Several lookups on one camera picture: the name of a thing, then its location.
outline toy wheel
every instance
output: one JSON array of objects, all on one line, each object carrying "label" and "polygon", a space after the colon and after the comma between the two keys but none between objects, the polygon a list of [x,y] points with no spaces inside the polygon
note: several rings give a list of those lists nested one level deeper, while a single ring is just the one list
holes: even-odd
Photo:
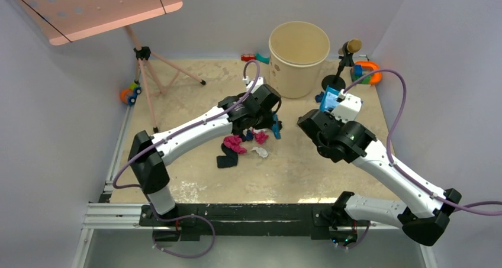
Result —
[{"label": "toy wheel", "polygon": [[128,99],[131,96],[133,96],[133,91],[130,89],[125,89],[120,92],[120,100],[125,104],[129,104]]},{"label": "toy wheel", "polygon": [[134,105],[136,103],[136,98],[131,96],[127,99],[127,104]]}]

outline beige bin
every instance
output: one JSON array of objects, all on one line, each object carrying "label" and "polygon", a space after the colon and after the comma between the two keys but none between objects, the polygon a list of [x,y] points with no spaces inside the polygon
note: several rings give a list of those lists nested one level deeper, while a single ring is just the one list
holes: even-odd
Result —
[{"label": "beige bin", "polygon": [[308,22],[286,22],[273,30],[268,47],[270,85],[286,98],[300,98],[311,92],[329,54],[326,33]]}]

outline pink shelf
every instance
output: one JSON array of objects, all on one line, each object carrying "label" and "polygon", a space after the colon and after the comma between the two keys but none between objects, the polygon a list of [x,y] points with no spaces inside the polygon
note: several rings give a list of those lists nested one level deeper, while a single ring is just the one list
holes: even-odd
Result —
[{"label": "pink shelf", "polygon": [[[115,28],[174,12],[182,0],[24,0],[69,40],[75,41]],[[42,20],[21,1],[52,45],[68,39]]]}]

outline gray wall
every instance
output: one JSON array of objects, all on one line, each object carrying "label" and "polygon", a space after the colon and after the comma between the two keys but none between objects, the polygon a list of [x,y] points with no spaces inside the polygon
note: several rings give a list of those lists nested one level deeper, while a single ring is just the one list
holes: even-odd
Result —
[{"label": "gray wall", "polygon": [[[371,56],[407,82],[397,156],[435,184],[457,188],[464,204],[502,200],[501,11],[500,0],[404,0]],[[401,86],[385,75],[378,92],[391,123]],[[501,225],[502,217],[455,213],[434,246],[439,266],[502,267]]]},{"label": "gray wall", "polygon": [[143,44],[169,57],[233,57],[268,53],[272,30],[287,21],[321,27],[332,53],[351,38],[362,54],[380,42],[403,0],[184,0],[171,14],[134,24]]},{"label": "gray wall", "polygon": [[0,0],[0,267],[69,267],[124,117],[130,43],[114,31],[52,47],[11,4]]}]

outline light blue object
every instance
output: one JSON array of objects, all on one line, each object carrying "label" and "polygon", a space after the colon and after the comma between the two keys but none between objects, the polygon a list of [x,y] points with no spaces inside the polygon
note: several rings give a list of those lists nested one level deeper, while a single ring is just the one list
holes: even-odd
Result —
[{"label": "light blue object", "polygon": [[338,104],[340,104],[340,102],[336,101],[338,99],[338,93],[339,91],[327,86],[326,93],[324,94],[323,100],[321,101],[319,110],[322,112],[326,112],[326,111],[331,111],[335,107],[337,107]]},{"label": "light blue object", "polygon": [[270,63],[270,57],[263,57],[260,55],[260,53],[256,53],[255,58],[256,58],[256,60],[258,60],[264,64]]},{"label": "light blue object", "polygon": [[277,117],[277,114],[273,115],[273,120],[275,121],[272,126],[273,136],[279,140],[281,138],[281,133],[279,132],[279,118]]}]

